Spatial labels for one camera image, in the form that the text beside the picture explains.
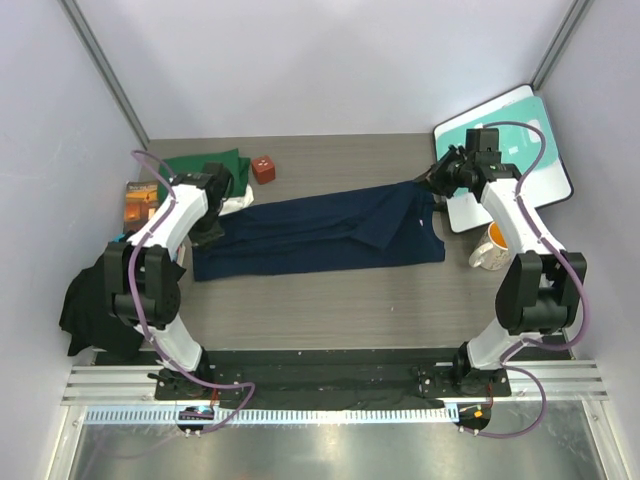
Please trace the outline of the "white mug orange inside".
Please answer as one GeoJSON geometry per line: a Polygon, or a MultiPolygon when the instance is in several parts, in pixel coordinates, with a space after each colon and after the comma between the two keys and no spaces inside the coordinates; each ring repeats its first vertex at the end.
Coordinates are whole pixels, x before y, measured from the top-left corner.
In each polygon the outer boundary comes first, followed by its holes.
{"type": "Polygon", "coordinates": [[[497,271],[507,266],[510,261],[511,254],[507,243],[498,225],[491,222],[471,253],[468,260],[469,266],[497,271]]]}

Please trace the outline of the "red cube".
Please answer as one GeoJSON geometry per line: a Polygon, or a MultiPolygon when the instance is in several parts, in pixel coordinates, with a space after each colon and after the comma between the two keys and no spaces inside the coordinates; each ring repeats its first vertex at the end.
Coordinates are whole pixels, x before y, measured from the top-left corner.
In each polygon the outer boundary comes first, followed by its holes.
{"type": "Polygon", "coordinates": [[[251,169],[259,185],[270,183],[276,179],[276,166],[269,155],[252,159],[251,169]]]}

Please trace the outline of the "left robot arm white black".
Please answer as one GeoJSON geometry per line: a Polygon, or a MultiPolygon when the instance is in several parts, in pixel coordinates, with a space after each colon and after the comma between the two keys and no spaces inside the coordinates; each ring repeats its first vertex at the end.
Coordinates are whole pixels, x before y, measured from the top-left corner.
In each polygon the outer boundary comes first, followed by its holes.
{"type": "Polygon", "coordinates": [[[200,399],[214,388],[213,375],[204,348],[179,314],[185,269],[178,250],[187,237],[194,244],[216,239],[234,179],[213,162],[160,182],[167,194],[157,211],[137,233],[109,243],[104,252],[106,304],[111,316],[141,333],[160,358],[156,392],[200,399]]]}

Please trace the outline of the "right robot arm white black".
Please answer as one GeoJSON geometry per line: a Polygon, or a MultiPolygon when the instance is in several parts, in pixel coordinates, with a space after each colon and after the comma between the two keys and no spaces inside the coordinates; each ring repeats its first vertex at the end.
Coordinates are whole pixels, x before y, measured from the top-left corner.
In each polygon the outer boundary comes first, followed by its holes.
{"type": "Polygon", "coordinates": [[[447,379],[464,395],[483,395],[505,363],[523,347],[554,350],[543,336],[588,314],[584,291],[587,262],[568,251],[544,225],[528,200],[528,171],[505,163],[499,149],[501,122],[470,129],[462,146],[451,146],[420,178],[431,193],[450,198],[471,193],[498,226],[511,263],[496,293],[495,318],[456,352],[447,379]]]}

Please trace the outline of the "navy blue t-shirt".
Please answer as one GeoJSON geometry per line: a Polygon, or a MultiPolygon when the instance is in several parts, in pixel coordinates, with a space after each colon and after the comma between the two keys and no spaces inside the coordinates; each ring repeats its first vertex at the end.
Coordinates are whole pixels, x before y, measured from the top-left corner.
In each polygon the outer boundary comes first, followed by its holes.
{"type": "Polygon", "coordinates": [[[194,278],[440,263],[446,250],[433,207],[411,181],[251,206],[221,218],[213,245],[194,248],[194,278]]]}

